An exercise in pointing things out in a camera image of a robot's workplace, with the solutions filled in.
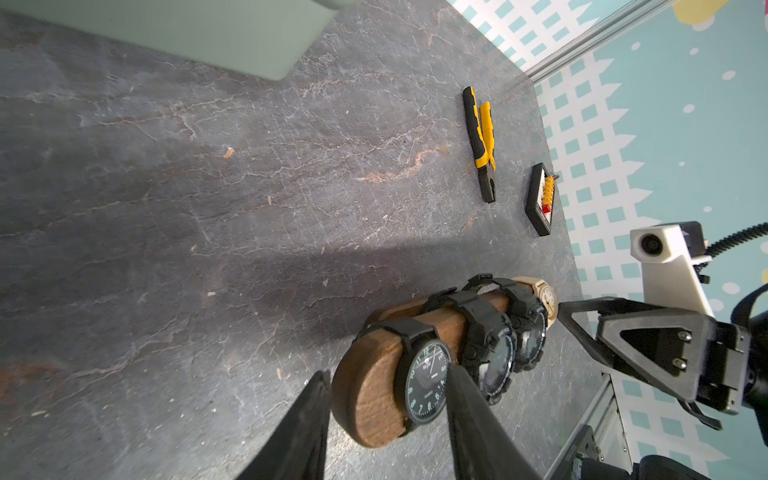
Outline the chunky black sport watch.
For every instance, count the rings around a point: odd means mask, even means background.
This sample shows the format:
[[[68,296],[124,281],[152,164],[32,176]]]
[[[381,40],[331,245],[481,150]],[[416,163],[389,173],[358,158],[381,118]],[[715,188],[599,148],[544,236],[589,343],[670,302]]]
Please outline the chunky black sport watch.
[[[489,405],[508,390],[517,354],[517,339],[508,316],[471,291],[451,288],[430,296],[422,313],[451,308],[465,319],[460,365]]]

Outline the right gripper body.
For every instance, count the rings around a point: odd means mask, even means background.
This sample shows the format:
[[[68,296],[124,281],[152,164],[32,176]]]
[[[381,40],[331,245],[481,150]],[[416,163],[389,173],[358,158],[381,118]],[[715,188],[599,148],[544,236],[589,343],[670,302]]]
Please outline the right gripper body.
[[[714,335],[706,343],[699,377],[697,401],[712,409],[736,415],[742,406],[751,335],[731,323],[716,322]]]

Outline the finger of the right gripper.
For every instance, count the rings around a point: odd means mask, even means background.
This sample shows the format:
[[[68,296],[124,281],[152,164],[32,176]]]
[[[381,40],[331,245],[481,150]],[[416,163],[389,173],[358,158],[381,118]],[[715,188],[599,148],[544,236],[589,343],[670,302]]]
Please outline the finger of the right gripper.
[[[660,309],[609,320],[602,338],[630,366],[614,370],[692,402],[715,323],[714,318],[696,312]]]
[[[611,369],[630,369],[620,357],[618,350],[603,338],[604,326],[609,320],[622,319],[628,314],[647,315],[661,306],[629,300],[621,297],[604,296],[588,300],[567,301],[558,304],[557,320],[579,341],[587,353],[599,363]],[[583,327],[576,319],[577,314],[597,315],[597,325]]]

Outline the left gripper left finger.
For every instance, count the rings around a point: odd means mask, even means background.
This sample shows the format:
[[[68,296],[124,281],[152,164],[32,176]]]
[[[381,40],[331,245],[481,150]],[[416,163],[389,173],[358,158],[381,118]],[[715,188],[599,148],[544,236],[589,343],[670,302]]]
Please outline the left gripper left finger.
[[[323,479],[331,403],[330,372],[318,370],[236,479]]]

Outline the black round-face watch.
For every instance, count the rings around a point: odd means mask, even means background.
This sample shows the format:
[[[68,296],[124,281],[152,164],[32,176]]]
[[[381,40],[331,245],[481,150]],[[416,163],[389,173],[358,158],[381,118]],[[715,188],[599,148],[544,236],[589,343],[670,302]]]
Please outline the black round-face watch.
[[[548,311],[528,285],[509,278],[481,273],[470,278],[462,290],[477,293],[491,284],[496,285],[508,300],[506,315],[517,339],[513,371],[530,371],[536,367],[543,354]]]

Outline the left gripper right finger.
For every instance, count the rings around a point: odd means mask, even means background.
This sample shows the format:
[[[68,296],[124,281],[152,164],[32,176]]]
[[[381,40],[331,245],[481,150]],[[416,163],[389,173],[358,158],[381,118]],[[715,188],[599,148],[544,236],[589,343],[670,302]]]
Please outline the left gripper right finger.
[[[468,372],[450,365],[446,383],[448,432],[457,479],[538,479]]]

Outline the beige strap watch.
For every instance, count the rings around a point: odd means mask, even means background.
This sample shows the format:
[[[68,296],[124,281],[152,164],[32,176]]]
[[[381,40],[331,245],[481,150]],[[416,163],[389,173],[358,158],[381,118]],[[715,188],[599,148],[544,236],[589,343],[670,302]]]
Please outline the beige strap watch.
[[[550,329],[557,320],[559,302],[554,288],[545,280],[536,277],[518,276],[514,280],[528,286],[532,293],[542,302],[547,310],[547,329]]]

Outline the wooden watch stand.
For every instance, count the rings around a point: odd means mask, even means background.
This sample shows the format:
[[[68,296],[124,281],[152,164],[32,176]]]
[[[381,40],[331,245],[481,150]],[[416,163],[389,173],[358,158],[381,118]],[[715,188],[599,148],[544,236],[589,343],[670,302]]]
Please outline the wooden watch stand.
[[[464,350],[465,317],[450,307],[422,311],[426,297],[374,311],[366,328],[396,318],[410,317],[435,327],[458,364]],[[406,413],[398,404],[395,382],[404,353],[401,337],[385,329],[355,339],[332,379],[331,411],[336,422],[359,445],[384,447],[406,434]]]

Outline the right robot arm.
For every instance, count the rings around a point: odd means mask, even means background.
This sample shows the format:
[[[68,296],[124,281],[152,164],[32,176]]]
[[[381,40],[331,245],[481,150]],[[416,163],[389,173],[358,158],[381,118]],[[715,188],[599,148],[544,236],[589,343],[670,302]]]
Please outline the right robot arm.
[[[748,408],[765,435],[767,314],[753,308],[767,288],[744,296],[729,321],[720,322],[701,271],[724,251],[766,233],[760,223],[709,244],[696,221],[635,229],[630,247],[641,264],[643,300],[562,302],[558,319],[594,360],[673,397],[700,424],[722,428],[703,406],[730,415]]]

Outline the black band watch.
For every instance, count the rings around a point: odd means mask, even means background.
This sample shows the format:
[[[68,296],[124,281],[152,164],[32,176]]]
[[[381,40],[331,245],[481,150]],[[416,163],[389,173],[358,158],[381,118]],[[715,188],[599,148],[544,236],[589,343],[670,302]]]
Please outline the black band watch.
[[[397,335],[403,349],[396,367],[394,393],[396,404],[405,415],[405,434],[408,434],[433,422],[443,411],[448,367],[453,356],[434,326],[410,317],[366,326],[356,340],[380,329]]]

